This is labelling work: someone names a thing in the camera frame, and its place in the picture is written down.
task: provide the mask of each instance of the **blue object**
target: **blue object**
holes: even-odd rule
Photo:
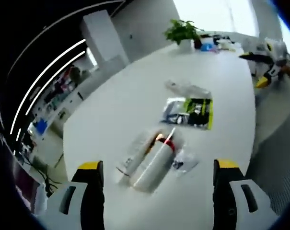
[[[46,130],[47,128],[47,122],[44,120],[44,119],[40,119],[38,122],[37,122],[37,125],[36,125],[36,130],[37,132],[42,135],[44,133],[44,131]]]
[[[201,51],[210,51],[213,48],[213,44],[211,43],[204,43],[202,44],[200,50]]]

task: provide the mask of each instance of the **potted plant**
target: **potted plant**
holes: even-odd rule
[[[192,25],[192,21],[170,20],[173,26],[164,32],[167,40],[174,41],[182,51],[191,49],[191,40],[199,41],[197,27]]]

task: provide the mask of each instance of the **ceiling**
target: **ceiling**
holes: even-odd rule
[[[131,1],[123,4],[105,0],[9,2],[0,20],[0,33],[4,42],[0,112],[6,133],[11,129],[20,102],[38,75],[56,57],[83,39],[80,31],[83,16],[100,10],[115,15]],[[37,86],[44,85],[60,67],[85,49],[86,43],[82,43],[63,56],[43,75]],[[18,128],[27,123],[25,111],[29,104],[29,100],[24,102],[12,136],[16,136]]]

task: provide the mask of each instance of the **white table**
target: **white table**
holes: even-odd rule
[[[176,45],[126,67],[94,91],[64,125],[68,179],[86,161],[104,161],[104,224],[112,230],[212,229],[213,160],[236,161],[246,173],[255,135],[255,99],[248,64],[237,53],[178,54]],[[167,80],[211,91],[211,131],[180,127],[201,163],[183,177],[169,171],[151,195],[119,187],[116,163],[141,131],[160,121]]]

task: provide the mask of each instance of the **green plant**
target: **green plant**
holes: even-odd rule
[[[178,45],[185,39],[199,39],[197,35],[197,27],[193,26],[192,21],[182,21],[172,19],[170,22],[173,26],[164,32],[167,40],[176,42]]]

